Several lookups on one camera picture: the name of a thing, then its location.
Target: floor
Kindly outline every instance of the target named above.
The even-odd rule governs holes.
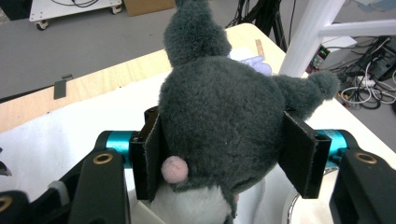
[[[289,39],[292,0],[282,4],[285,38]],[[237,0],[211,0],[210,6],[215,21],[226,26],[234,17]],[[301,18],[299,10],[304,10],[302,4],[297,4],[293,29]],[[113,15],[106,8],[53,19],[45,31],[38,31],[28,20],[7,21],[0,14],[0,99],[52,85],[67,74],[81,77],[162,49],[163,31],[175,11],[129,17],[126,10]],[[348,16],[344,13],[340,18],[348,21]],[[351,113],[396,151],[396,116],[389,105]]]

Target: plush toy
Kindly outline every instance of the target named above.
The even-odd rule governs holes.
[[[206,0],[176,3],[164,33],[173,71],[159,101],[163,182],[150,209],[168,224],[233,223],[238,194],[277,163],[283,111],[307,119],[338,79],[264,76],[227,57],[231,45]]]

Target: white metal frame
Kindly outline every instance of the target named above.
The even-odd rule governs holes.
[[[332,24],[345,0],[310,0],[279,74],[301,77],[325,36],[396,35],[396,20]]]

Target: brown box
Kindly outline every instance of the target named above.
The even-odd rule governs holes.
[[[138,16],[175,7],[174,0],[124,0],[124,4],[130,16]]]

